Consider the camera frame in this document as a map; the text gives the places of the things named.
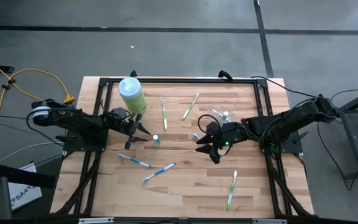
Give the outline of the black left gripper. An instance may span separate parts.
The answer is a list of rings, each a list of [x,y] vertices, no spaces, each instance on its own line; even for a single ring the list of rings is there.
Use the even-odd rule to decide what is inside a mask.
[[[114,108],[111,111],[103,113],[103,121],[105,127],[128,136],[128,140],[124,146],[125,149],[130,149],[132,143],[138,141],[148,141],[147,139],[134,136],[137,130],[151,135],[151,133],[147,131],[140,122],[141,118],[141,114],[127,114],[127,110],[125,110],[124,108]]]

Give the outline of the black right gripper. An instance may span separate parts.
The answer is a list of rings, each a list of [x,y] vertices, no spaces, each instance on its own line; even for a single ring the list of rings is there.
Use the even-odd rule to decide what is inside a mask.
[[[205,144],[195,149],[196,152],[208,153],[215,164],[220,163],[221,155],[218,149],[228,146],[231,148],[237,142],[248,140],[248,133],[241,123],[230,122],[220,126],[213,121],[207,125],[207,134],[196,141]]]

